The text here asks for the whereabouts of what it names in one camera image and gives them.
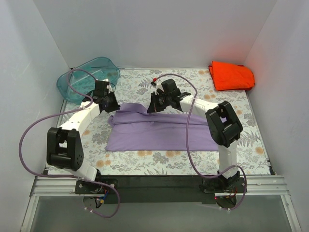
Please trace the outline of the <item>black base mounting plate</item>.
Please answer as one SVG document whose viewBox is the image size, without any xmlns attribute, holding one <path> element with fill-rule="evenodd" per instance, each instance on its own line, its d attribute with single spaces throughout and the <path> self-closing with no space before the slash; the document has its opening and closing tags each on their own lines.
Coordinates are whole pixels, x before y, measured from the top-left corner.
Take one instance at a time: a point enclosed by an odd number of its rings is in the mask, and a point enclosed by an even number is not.
<svg viewBox="0 0 309 232">
<path fill-rule="evenodd" d="M 118 192 L 118 190 L 106 182 L 108 175 L 101 177 L 100 182 L 105 185 L 102 187 L 98 184 L 92 184 L 99 187 L 98 195 L 103 196 L 107 194 L 106 203 L 202 203 L 215 204 L 216 195 L 213 193 L 199 192 L 198 190 L 160 190 L 151 193 L 148 190 L 125 190 Z M 231 199 L 236 197 L 236 194 L 229 193 Z"/>
</svg>

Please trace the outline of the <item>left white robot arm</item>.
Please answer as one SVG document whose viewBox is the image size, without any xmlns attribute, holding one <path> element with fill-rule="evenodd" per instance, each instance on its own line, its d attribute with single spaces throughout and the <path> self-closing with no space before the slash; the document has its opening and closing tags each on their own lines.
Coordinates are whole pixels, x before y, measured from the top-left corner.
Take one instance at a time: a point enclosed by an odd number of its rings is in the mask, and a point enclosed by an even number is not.
<svg viewBox="0 0 309 232">
<path fill-rule="evenodd" d="M 110 113 L 120 109 L 112 84 L 105 79 L 96 80 L 95 87 L 84 97 L 78 110 L 60 127 L 47 133 L 47 163 L 66 171 L 66 177 L 86 181 L 92 193 L 102 190 L 100 171 L 84 160 L 81 136 L 90 123 L 103 111 Z"/>
</svg>

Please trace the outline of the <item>folded orange t shirt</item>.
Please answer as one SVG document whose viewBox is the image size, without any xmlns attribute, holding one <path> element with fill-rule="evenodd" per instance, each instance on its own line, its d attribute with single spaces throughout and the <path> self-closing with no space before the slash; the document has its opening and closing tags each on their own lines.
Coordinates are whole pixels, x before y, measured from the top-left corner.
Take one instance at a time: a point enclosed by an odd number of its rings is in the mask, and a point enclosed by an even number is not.
<svg viewBox="0 0 309 232">
<path fill-rule="evenodd" d="M 253 72 L 244 65 L 212 61 L 209 71 L 217 91 L 247 91 L 255 86 Z"/>
</svg>

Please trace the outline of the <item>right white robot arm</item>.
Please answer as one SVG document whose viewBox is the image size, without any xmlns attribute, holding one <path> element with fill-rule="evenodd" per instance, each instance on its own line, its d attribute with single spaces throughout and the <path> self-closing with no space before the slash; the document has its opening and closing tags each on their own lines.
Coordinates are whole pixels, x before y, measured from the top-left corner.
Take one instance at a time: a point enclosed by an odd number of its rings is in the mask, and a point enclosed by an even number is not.
<svg viewBox="0 0 309 232">
<path fill-rule="evenodd" d="M 233 107 L 227 101 L 212 103 L 199 99 L 197 95 L 181 92 L 173 79 L 157 83 L 151 82 L 155 91 L 151 93 L 148 113 L 164 111 L 168 106 L 206 119 L 211 138 L 218 145 L 219 170 L 212 176 L 204 176 L 207 191 L 235 191 L 240 183 L 240 171 L 237 166 L 237 145 L 243 126 Z"/>
</svg>

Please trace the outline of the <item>teal transparent plastic bin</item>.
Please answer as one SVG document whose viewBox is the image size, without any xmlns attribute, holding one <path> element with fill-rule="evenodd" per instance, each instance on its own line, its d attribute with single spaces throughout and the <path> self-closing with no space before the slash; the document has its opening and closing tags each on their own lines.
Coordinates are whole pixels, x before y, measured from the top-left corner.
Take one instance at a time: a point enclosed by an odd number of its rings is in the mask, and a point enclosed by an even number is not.
<svg viewBox="0 0 309 232">
<path fill-rule="evenodd" d="M 77 105 L 82 102 L 84 97 L 74 92 L 69 85 L 72 85 L 75 90 L 86 94 L 94 89 L 95 79 L 108 79 L 112 83 L 112 87 L 115 87 L 120 77 L 118 67 L 106 57 L 94 58 L 76 67 L 76 69 L 77 71 L 70 74 L 69 82 L 67 82 L 68 74 L 65 73 L 58 78 L 56 86 L 66 101 Z"/>
</svg>

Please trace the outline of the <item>aluminium frame rail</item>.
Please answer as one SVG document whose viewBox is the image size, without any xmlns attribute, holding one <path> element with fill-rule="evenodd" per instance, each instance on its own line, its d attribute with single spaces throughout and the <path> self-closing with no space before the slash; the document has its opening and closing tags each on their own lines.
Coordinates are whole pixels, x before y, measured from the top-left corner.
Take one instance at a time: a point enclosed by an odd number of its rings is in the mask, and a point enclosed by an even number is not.
<svg viewBox="0 0 309 232">
<path fill-rule="evenodd" d="M 196 175 L 110 175 L 106 182 L 118 192 L 125 190 L 148 190 L 151 193 L 160 190 L 198 190 L 224 196 L 229 193 L 241 195 L 287 195 L 289 190 L 281 175 L 249 175 L 247 183 L 239 180 L 235 190 L 206 190 L 207 185 Z M 31 196 L 94 196 L 99 187 L 89 182 L 71 178 L 43 178 L 34 181 Z"/>
</svg>

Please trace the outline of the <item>purple t shirt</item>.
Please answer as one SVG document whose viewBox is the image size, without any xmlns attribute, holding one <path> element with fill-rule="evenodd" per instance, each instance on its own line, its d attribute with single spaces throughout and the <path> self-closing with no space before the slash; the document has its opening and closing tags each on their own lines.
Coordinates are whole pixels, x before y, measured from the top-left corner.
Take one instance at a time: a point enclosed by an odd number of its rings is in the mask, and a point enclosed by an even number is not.
<svg viewBox="0 0 309 232">
<path fill-rule="evenodd" d="M 207 121 L 186 114 L 149 114 L 139 103 L 125 103 L 110 116 L 108 151 L 218 151 Z"/>
</svg>

